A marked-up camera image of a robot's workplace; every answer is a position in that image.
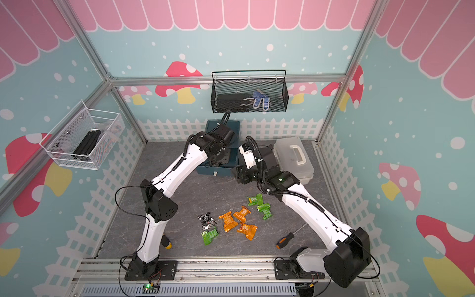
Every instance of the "screwdriver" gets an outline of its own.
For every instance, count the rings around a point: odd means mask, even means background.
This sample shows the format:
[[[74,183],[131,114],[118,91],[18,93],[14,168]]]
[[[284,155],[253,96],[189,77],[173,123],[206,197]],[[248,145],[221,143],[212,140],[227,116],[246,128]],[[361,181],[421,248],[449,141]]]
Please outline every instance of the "screwdriver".
[[[298,231],[300,231],[300,229],[302,229],[303,227],[307,226],[308,224],[305,223],[305,225],[301,226],[297,231],[295,231],[294,233],[290,232],[289,234],[287,234],[287,236],[285,237],[282,237],[279,242],[275,245],[277,247],[277,249],[281,249],[283,248],[284,246],[287,245],[287,243],[289,243],[289,241],[294,238],[294,234],[297,233]]]

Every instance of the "mounting plate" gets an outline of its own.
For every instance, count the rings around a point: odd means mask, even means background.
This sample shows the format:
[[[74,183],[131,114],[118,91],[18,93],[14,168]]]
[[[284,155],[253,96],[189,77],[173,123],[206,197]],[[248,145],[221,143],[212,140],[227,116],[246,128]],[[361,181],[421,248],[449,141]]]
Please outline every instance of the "mounting plate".
[[[301,277],[298,278],[292,273],[292,267],[290,265],[290,260],[274,260],[274,272],[275,279],[324,279],[325,274],[322,272],[303,272]]]
[[[177,261],[157,261],[157,269],[155,271],[158,271],[161,269],[161,276],[160,273],[153,277],[151,280],[174,280],[175,279],[175,273],[177,272]],[[148,280],[145,277],[139,275],[139,274],[134,274],[133,272],[128,271],[125,274],[124,277],[125,280]]]

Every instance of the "white picket fence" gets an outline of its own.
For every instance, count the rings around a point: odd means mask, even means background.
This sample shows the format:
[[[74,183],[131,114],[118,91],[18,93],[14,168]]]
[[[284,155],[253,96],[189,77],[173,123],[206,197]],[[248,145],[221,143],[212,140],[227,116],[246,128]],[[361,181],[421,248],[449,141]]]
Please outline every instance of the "white picket fence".
[[[129,129],[123,133],[122,141],[118,145],[119,151],[113,151],[114,158],[108,159],[109,169],[103,169],[103,179],[96,180],[97,190],[90,191],[91,201],[83,203],[83,215],[75,217],[76,228],[66,231],[67,244],[56,249],[58,260],[55,264],[45,267],[48,278],[43,284],[33,287],[38,297],[64,296],[82,259],[93,256],[101,244],[116,208],[115,191],[128,183],[143,150],[137,133]]]
[[[147,120],[146,123],[139,122],[139,126],[150,141],[177,141],[186,140],[190,134],[196,134],[199,131],[204,131],[206,127],[206,119],[200,122],[196,119],[194,122],[190,122],[188,119],[182,123],[179,120],[172,122],[166,120],[164,123],[157,120],[153,123],[151,120]],[[272,119],[267,121],[263,119],[258,122],[256,119],[248,121],[246,119],[241,121],[241,139],[245,139],[247,135],[254,137],[255,139],[277,139],[283,137],[299,137],[301,139],[315,139],[322,128],[323,119],[315,122],[313,119],[305,122],[304,119],[295,121],[291,119],[286,121],[276,121]]]
[[[381,266],[380,279],[384,292],[407,297],[409,285],[399,279],[399,264],[389,258],[390,246],[381,239],[382,230],[374,224],[375,214],[368,211],[369,202],[363,199],[363,188],[358,188],[358,178],[352,175],[353,167],[348,167],[348,158],[343,155],[345,150],[340,148],[333,126],[329,126],[323,136],[322,147],[339,199],[343,202],[344,211],[350,220],[348,223],[354,228],[362,227],[370,236],[371,254]]]

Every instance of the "black wire mesh basket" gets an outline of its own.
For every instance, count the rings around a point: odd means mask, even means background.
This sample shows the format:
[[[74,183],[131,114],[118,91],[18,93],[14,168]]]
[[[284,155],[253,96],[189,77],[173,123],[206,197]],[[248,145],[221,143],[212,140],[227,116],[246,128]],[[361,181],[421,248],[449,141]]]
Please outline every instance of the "black wire mesh basket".
[[[287,111],[285,70],[233,70],[211,73],[211,109],[238,113]]]

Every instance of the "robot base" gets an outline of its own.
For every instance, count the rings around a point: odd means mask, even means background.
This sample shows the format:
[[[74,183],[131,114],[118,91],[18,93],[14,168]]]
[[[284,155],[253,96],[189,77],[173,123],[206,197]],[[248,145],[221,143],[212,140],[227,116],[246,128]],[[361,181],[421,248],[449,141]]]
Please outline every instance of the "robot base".
[[[177,270],[177,261],[159,261],[158,257],[144,263],[135,253],[129,264],[125,280],[174,280]]]

